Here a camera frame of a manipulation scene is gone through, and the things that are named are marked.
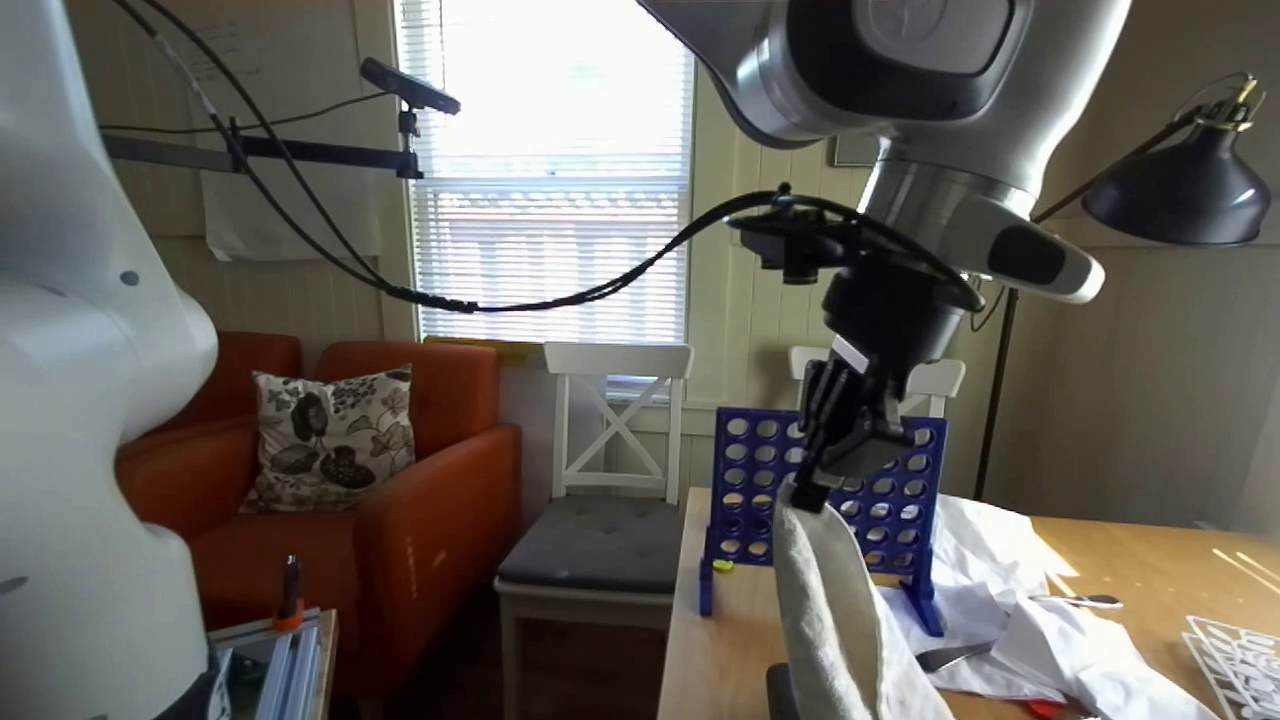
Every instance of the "armrest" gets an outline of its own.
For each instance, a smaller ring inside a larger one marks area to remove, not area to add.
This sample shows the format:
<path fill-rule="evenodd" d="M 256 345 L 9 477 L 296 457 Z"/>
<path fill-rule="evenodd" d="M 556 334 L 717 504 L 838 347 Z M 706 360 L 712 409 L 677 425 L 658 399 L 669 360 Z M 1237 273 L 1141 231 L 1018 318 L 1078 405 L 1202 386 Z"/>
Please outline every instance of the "armrest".
<path fill-rule="evenodd" d="M 385 672 L 406 670 L 469 591 L 490 576 L 519 531 L 519 431 L 448 443 L 354 512 L 360 636 Z"/>
<path fill-rule="evenodd" d="M 195 425 L 122 443 L 118 493 L 149 526 L 184 539 L 222 526 L 256 481 L 256 420 Z"/>

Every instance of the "patterned pillow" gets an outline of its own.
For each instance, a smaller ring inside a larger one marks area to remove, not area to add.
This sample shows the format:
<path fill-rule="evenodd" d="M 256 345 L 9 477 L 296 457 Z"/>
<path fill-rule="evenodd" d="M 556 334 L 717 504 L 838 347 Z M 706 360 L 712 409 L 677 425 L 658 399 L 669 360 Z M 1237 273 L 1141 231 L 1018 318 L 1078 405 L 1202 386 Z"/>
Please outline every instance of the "patterned pillow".
<path fill-rule="evenodd" d="M 256 373 L 248 512 L 343 512 L 410 466 L 406 369 L 337 386 Z"/>

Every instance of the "window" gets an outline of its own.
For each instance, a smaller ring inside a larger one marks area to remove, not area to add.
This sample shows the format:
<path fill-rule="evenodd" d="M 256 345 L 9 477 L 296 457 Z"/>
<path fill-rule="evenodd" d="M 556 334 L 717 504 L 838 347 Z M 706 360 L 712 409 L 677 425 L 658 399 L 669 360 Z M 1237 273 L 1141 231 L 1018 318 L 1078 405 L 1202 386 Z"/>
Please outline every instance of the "window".
<path fill-rule="evenodd" d="M 463 111 L 424 111 L 415 283 L 524 306 L 605 283 L 682 224 L 692 61 L 635 0 L 401 0 L 401 70 Z M 578 307 L 421 312 L 431 338 L 682 339 L 682 254 Z"/>

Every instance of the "connect four game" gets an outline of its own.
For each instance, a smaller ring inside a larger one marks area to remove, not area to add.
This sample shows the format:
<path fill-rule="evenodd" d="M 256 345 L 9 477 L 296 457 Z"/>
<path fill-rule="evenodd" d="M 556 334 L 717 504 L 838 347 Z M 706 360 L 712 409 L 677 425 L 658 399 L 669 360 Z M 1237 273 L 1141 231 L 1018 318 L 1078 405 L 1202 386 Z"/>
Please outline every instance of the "connect four game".
<path fill-rule="evenodd" d="M 904 417 L 915 447 L 883 466 L 855 493 L 833 493 L 827 504 L 853 526 L 868 570 L 894 576 L 924 625 L 940 636 L 945 620 L 932 602 L 932 504 L 945 460 L 947 420 Z M 717 608 L 717 572 L 730 564 L 770 564 L 770 500 L 795 477 L 804 453 L 799 412 L 792 409 L 720 409 L 712 522 L 699 564 L 699 612 Z"/>

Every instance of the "black lamp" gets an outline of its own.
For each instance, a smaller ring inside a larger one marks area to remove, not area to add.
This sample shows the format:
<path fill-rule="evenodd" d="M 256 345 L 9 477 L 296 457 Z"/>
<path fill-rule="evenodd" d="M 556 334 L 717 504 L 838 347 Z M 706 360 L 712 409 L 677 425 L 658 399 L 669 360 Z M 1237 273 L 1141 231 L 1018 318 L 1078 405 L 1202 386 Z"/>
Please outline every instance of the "black lamp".
<path fill-rule="evenodd" d="M 1136 146 L 1111 170 L 1095 171 L 1030 220 L 1042 224 L 1084 195 L 1084 212 L 1091 220 L 1128 238 L 1176 248 L 1228 248 L 1254 239 L 1272 208 L 1272 193 L 1237 157 L 1237 137 L 1251 127 L 1258 100 L 1263 93 L 1254 76 L 1240 76 L 1240 88 L 1230 96 L 1181 111 L 1155 137 Z M 970 497 L 983 497 L 987 488 L 1011 318 L 1015 291 L 1006 287 Z"/>

